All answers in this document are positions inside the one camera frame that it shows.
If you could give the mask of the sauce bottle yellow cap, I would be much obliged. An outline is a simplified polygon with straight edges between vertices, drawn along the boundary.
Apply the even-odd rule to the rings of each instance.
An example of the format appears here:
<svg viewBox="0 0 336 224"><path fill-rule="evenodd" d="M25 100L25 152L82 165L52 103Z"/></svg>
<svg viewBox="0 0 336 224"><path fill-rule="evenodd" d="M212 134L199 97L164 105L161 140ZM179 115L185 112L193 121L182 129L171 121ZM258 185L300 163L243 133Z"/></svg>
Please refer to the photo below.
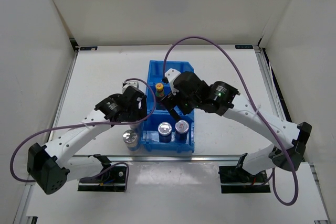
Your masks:
<svg viewBox="0 0 336 224"><path fill-rule="evenodd" d="M164 85L162 83L157 83L155 85L155 96L159 100L165 96Z"/></svg>

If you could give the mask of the silver can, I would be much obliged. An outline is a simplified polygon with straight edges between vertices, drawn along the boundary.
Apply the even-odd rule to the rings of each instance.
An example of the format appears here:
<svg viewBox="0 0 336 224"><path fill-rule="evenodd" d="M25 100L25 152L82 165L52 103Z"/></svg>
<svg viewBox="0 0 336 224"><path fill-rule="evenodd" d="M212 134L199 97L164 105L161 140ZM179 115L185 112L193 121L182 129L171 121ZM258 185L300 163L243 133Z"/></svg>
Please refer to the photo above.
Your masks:
<svg viewBox="0 0 336 224"><path fill-rule="evenodd" d="M139 149L139 137L134 130L126 130L122 135L126 147L131 151Z"/></svg>
<svg viewBox="0 0 336 224"><path fill-rule="evenodd" d="M141 125L141 123L130 124L130 129L132 129L134 131L139 131L140 130L140 125Z"/></svg>

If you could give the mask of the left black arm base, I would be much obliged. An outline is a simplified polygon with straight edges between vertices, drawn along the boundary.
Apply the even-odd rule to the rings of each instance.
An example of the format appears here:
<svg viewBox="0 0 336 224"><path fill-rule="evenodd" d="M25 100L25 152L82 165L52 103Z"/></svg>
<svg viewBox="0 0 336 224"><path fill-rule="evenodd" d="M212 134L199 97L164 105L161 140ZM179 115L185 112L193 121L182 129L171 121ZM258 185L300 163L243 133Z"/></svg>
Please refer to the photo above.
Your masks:
<svg viewBox="0 0 336 224"><path fill-rule="evenodd" d="M129 179L129 165L118 162L111 165L111 169L95 178L83 178L78 183L77 191L124 193L127 190Z"/></svg>

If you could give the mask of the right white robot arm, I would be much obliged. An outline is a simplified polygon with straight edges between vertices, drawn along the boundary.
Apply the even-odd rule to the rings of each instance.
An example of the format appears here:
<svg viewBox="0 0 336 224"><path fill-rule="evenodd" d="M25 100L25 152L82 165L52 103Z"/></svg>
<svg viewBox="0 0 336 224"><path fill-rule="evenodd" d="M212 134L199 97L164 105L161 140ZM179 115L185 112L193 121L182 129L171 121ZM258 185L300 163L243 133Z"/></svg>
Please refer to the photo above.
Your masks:
<svg viewBox="0 0 336 224"><path fill-rule="evenodd" d="M307 122L294 124L262 110L256 112L252 103L236 88L222 81L208 85L190 71L170 68L164 74L163 82L169 84L171 92L162 103L177 121L180 116L175 108L184 115L200 109L234 120L271 142L266 148L243 154L236 167L236 177L240 181L247 182L262 170L275 167L298 170L312 130Z"/></svg>

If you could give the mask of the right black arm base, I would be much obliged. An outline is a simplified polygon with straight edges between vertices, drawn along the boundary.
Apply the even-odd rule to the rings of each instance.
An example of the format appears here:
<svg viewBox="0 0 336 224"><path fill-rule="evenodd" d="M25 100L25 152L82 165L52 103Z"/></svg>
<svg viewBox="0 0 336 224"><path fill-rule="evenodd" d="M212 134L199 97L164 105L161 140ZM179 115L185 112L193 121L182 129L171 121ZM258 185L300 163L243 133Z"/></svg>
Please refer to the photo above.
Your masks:
<svg viewBox="0 0 336 224"><path fill-rule="evenodd" d="M265 171L257 175L241 172L236 166L220 166L219 178L222 194L260 194L270 193Z"/></svg>

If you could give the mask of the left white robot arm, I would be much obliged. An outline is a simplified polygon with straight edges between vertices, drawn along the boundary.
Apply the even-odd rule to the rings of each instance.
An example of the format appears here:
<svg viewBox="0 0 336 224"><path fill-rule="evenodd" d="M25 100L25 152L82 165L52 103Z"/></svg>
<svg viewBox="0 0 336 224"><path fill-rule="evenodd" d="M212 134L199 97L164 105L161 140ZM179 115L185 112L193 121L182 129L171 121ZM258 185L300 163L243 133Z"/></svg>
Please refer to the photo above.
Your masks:
<svg viewBox="0 0 336 224"><path fill-rule="evenodd" d="M82 120L82 127L73 127L44 145L33 144L28 150L27 171L47 195L71 180L90 178L105 182L111 166L107 158L96 154L77 161L73 156L114 125L136 124L146 116L146 95L128 86L122 94L110 95L99 102Z"/></svg>

